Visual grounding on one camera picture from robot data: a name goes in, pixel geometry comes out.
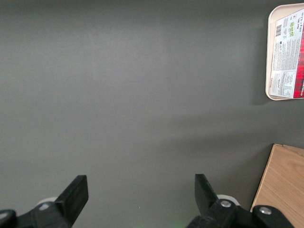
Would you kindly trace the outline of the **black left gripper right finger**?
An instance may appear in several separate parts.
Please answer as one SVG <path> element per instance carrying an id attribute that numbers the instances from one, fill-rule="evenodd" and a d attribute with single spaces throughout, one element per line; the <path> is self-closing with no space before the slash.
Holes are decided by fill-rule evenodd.
<path id="1" fill-rule="evenodd" d="M 257 205 L 243 209 L 230 199 L 221 199 L 204 174 L 195 175 L 195 200 L 200 215 L 189 228 L 292 228 L 292 223 L 277 208 Z"/>

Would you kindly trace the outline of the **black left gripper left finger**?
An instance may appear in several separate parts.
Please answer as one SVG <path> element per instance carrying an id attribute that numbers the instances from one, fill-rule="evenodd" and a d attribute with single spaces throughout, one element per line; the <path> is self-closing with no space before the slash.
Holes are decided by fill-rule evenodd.
<path id="1" fill-rule="evenodd" d="M 2 228 L 71 228 L 88 201 L 86 175 L 78 175 L 54 200 L 38 204 L 18 216 L 12 209 L 0 211 Z"/>

